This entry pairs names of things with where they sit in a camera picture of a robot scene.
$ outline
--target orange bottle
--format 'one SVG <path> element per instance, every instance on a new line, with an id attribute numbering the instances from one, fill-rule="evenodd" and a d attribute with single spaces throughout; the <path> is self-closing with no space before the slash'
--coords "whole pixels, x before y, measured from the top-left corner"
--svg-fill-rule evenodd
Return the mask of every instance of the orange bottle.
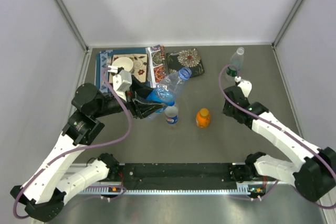
<path id="1" fill-rule="evenodd" d="M 196 116 L 196 124 L 200 128 L 208 127 L 210 124 L 211 116 L 210 112 L 206 108 L 202 108 Z"/>

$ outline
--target white backdrop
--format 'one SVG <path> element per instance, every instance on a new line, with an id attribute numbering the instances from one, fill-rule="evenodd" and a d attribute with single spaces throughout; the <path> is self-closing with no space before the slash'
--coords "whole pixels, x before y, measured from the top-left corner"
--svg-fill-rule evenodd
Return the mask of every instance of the white backdrop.
<path id="1" fill-rule="evenodd" d="M 264 44 L 296 0 L 64 0 L 89 46 Z"/>
<path id="2" fill-rule="evenodd" d="M 305 0 L 278 46 L 304 136 L 336 150 L 336 0 Z"/>
<path id="3" fill-rule="evenodd" d="M 0 223 L 28 223 L 14 219 L 9 192 L 55 144 L 84 53 L 53 0 L 0 0 L 0 9 Z"/>

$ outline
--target blue bottle cap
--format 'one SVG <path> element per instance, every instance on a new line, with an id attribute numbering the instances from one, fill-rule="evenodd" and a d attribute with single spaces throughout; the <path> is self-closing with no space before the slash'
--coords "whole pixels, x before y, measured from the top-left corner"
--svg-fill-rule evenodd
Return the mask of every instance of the blue bottle cap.
<path id="1" fill-rule="evenodd" d="M 178 71 L 178 75 L 184 81 L 188 80 L 190 78 L 191 74 L 192 74 L 192 72 L 191 72 L 190 68 L 188 68 L 188 67 L 183 67 L 182 69 L 180 69 Z"/>

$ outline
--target clear plastic bottle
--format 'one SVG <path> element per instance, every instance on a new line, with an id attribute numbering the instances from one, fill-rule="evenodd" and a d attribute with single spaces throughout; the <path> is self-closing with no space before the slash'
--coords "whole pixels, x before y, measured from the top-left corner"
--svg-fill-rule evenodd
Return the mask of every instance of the clear plastic bottle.
<path id="1" fill-rule="evenodd" d="M 238 70 L 240 70 L 243 66 L 244 61 L 244 48 L 239 47 L 237 51 L 232 55 L 230 64 L 234 65 Z M 237 70 L 234 68 L 227 68 L 225 77 L 228 81 L 235 81 L 235 77 L 237 76 Z"/>
<path id="2" fill-rule="evenodd" d="M 172 106 L 168 106 L 164 110 L 164 114 L 166 115 L 166 122 L 171 125 L 175 125 L 178 120 L 178 107 L 177 103 L 174 103 Z"/>
<path id="3" fill-rule="evenodd" d="M 156 85 L 156 88 L 149 94 L 147 100 L 163 102 L 168 106 L 172 106 L 176 98 L 181 94 L 184 83 L 190 78 L 191 74 L 192 72 L 190 68 L 184 67 L 178 72 L 167 75 L 162 81 L 160 81 L 159 84 Z M 164 111 L 164 109 L 151 114 L 147 117 L 147 119 L 154 119 L 162 111 Z"/>

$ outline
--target plastic bottle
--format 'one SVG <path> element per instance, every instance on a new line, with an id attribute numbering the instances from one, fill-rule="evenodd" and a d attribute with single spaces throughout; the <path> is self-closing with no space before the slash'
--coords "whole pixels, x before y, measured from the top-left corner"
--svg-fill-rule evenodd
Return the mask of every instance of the plastic bottle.
<path id="1" fill-rule="evenodd" d="M 196 124 L 200 128 L 206 128 L 210 124 L 211 115 L 208 109 L 202 108 L 196 115 Z"/>
<path id="2" fill-rule="evenodd" d="M 147 100 L 163 102 L 168 106 L 172 106 L 176 98 L 181 94 L 184 83 L 190 78 L 191 74 L 192 72 L 190 68 L 184 67 L 178 72 L 167 75 L 162 81 L 160 81 L 160 83 L 156 85 L 156 88 L 149 94 Z M 164 110 L 165 109 L 158 110 L 156 113 L 148 116 L 147 119 L 154 119 Z"/>
<path id="3" fill-rule="evenodd" d="M 230 64 L 234 65 L 238 70 L 240 70 L 243 66 L 243 61 L 244 61 L 244 48 L 239 47 L 237 51 L 232 55 Z M 237 70 L 228 67 L 225 75 L 226 79 L 228 81 L 234 81 L 236 76 L 237 76 Z"/>
<path id="4" fill-rule="evenodd" d="M 174 103 L 172 106 L 168 106 L 165 110 L 164 110 L 164 114 L 166 115 L 166 122 L 168 124 L 172 124 L 175 125 L 178 120 L 178 107 L 176 103 Z"/>

